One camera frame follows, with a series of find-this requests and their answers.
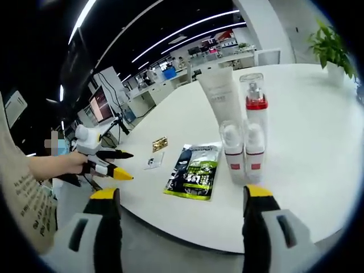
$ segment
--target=desk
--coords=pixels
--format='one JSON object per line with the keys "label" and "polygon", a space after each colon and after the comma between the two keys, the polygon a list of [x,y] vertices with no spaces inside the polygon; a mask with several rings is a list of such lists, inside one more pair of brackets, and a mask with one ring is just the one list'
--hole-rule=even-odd
{"label": "desk", "polygon": [[[346,78],[343,89],[337,89],[329,85],[327,72],[313,64],[241,69],[233,77],[237,82],[239,76],[255,72],[264,74],[270,103],[260,185],[273,193],[282,209],[300,218],[317,242],[345,225],[361,192],[364,113],[355,100],[355,85]],[[242,92],[239,96],[243,104]],[[143,170],[152,142],[161,137],[168,138],[162,166]],[[244,253],[243,189],[232,183],[224,156],[210,201],[163,194],[183,144],[215,141],[220,141],[216,119],[200,84],[193,82],[161,102],[121,146],[135,156],[116,165],[134,180],[95,180],[102,187],[119,187],[126,209],[168,234]]]}

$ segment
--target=person's arm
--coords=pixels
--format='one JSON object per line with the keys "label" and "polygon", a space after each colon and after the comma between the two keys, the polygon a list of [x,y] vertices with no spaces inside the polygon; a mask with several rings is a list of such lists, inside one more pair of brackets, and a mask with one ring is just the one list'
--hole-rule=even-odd
{"label": "person's arm", "polygon": [[71,152],[59,156],[33,156],[29,158],[29,169],[36,180],[50,179],[65,173],[81,173],[87,156]]}

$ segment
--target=red label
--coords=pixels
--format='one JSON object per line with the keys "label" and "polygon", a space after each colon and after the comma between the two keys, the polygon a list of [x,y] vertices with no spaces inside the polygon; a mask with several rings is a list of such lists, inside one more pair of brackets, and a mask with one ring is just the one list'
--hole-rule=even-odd
{"label": "red label", "polygon": [[240,164],[230,164],[232,169],[240,169]]}
{"label": "red label", "polygon": [[258,164],[252,164],[251,169],[260,169],[260,163]]}

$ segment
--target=white pot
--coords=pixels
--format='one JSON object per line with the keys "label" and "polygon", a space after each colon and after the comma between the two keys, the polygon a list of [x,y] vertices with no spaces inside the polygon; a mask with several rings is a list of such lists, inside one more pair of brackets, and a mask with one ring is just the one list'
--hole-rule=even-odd
{"label": "white pot", "polygon": [[329,81],[337,87],[342,87],[344,84],[344,68],[338,67],[330,61],[328,61],[326,67],[328,68]]}

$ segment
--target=small card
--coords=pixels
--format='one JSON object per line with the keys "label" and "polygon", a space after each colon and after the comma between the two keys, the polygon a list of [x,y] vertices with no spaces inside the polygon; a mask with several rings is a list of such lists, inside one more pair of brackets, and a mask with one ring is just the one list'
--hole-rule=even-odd
{"label": "small card", "polygon": [[168,146],[168,140],[166,137],[162,137],[153,142],[153,152],[157,152],[160,149]]}
{"label": "small card", "polygon": [[158,152],[157,154],[152,154],[148,159],[147,166],[144,169],[158,168],[162,164],[164,152]]}

